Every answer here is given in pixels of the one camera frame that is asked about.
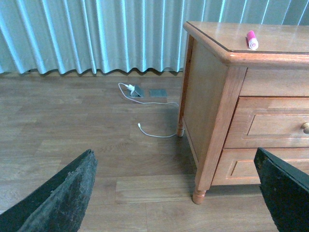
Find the drawer knob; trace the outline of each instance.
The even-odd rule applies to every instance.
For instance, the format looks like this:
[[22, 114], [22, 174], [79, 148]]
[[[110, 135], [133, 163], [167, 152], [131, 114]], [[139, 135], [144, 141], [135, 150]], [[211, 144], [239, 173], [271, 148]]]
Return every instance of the drawer knob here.
[[301, 129], [304, 129], [304, 133], [305, 133], [305, 134], [309, 134], [309, 122], [304, 123], [304, 124], [301, 126]]

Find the wooden floor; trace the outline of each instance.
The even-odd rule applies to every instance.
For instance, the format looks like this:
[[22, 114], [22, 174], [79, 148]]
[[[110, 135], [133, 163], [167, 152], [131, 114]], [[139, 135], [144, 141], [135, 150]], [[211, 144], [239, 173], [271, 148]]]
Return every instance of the wooden floor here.
[[[179, 101], [181, 73], [55, 73], [0, 76], [0, 213], [91, 148], [98, 159], [81, 232], [275, 232], [258, 186], [213, 187], [191, 201], [196, 171], [177, 107], [122, 97], [118, 83], [139, 84], [141, 101]], [[150, 99], [164, 88], [168, 97]]]

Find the pink lip balm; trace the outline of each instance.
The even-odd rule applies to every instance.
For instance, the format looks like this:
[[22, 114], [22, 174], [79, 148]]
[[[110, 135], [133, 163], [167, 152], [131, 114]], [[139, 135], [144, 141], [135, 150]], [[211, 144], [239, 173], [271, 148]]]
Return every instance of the pink lip balm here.
[[259, 47], [259, 42], [257, 41], [253, 30], [248, 32], [247, 39], [248, 39], [248, 44], [249, 44], [250, 49], [255, 50]]

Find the dresser top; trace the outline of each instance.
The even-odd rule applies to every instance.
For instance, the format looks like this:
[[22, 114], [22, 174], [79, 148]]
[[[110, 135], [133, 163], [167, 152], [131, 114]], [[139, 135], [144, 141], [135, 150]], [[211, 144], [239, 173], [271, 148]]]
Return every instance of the dresser top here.
[[[309, 68], [309, 26], [186, 22], [184, 28], [224, 63]], [[253, 30], [259, 47], [248, 47]]]

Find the wooden dresser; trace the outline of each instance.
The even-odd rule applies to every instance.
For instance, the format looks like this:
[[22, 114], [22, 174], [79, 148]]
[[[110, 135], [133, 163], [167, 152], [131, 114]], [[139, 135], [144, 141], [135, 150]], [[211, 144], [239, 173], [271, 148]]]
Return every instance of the wooden dresser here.
[[[258, 184], [266, 148], [309, 173], [309, 27], [186, 22], [177, 135], [197, 164], [193, 201], [211, 185]], [[259, 41], [247, 46], [247, 32]]]

